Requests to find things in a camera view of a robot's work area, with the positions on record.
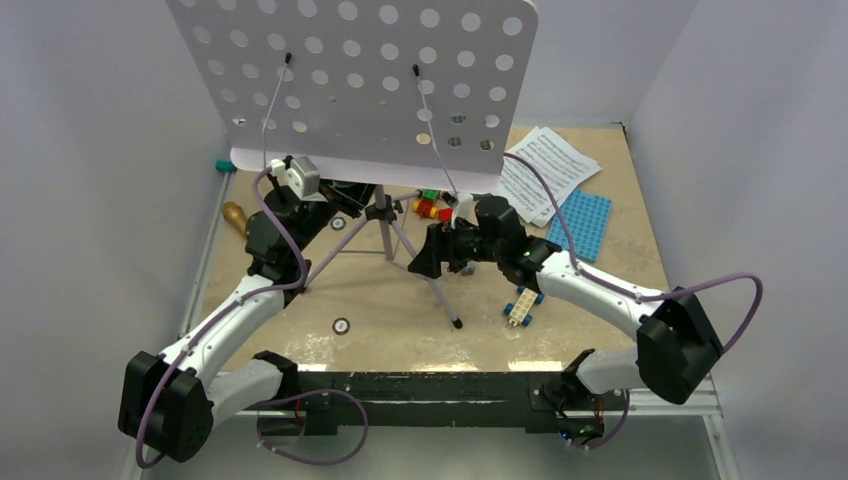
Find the lavender tripod music stand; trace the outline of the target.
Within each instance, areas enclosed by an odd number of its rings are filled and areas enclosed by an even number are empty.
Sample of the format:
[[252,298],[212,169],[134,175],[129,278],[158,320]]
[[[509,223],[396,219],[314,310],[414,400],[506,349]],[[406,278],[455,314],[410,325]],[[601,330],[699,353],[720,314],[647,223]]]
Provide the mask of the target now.
[[493,189],[533,48],[530,1],[171,1],[231,161]]

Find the gold microphone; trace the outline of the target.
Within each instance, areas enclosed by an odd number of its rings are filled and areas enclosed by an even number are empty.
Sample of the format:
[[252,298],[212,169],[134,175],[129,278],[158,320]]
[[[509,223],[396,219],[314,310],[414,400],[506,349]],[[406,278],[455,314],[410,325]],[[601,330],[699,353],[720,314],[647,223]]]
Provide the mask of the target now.
[[243,207],[236,202],[227,201],[221,206],[220,213],[223,219],[232,226],[244,240],[247,240],[248,217],[245,214]]

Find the sheet music page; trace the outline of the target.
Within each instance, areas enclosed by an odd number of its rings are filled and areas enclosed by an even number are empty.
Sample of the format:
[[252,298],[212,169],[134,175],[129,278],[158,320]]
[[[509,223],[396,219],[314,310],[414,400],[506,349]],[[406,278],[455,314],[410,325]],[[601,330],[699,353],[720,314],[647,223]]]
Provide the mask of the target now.
[[548,203],[531,218],[530,222],[540,228],[545,227],[556,216],[556,208]]
[[526,160],[545,181],[540,184],[523,164],[510,158],[504,160],[494,194],[506,198],[527,223],[552,203],[548,193],[562,203],[582,182],[601,171],[596,160],[580,153],[548,127],[533,128],[509,152]]

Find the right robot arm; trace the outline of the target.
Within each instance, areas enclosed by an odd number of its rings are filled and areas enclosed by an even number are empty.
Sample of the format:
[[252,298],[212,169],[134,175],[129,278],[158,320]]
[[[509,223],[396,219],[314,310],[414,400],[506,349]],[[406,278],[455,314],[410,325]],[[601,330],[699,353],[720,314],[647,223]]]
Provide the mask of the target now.
[[511,283],[548,299],[561,299],[627,335],[632,347],[583,351],[561,374],[564,399],[584,407],[613,390],[647,388],[680,405],[724,354],[700,301],[692,293],[661,292],[626,282],[594,267],[573,264],[569,252],[530,235],[503,197],[481,200],[469,222],[431,224],[408,269],[431,279],[468,262],[491,262]]

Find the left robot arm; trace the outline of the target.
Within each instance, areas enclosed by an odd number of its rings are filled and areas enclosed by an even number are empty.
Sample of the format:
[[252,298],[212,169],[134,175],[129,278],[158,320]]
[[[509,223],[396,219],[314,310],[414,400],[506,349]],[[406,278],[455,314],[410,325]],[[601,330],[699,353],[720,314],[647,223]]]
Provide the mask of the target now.
[[296,195],[292,180],[270,173],[253,181],[258,212],[246,223],[252,261],[225,302],[157,354],[141,351],[126,366],[119,430],[135,441],[134,460],[150,469],[165,458],[185,462],[221,422],[254,406],[284,409],[336,389],[306,391],[296,362],[270,351],[225,373],[223,365],[263,324],[301,294],[314,269],[305,248],[343,213],[365,212],[376,187],[321,180],[318,198]]

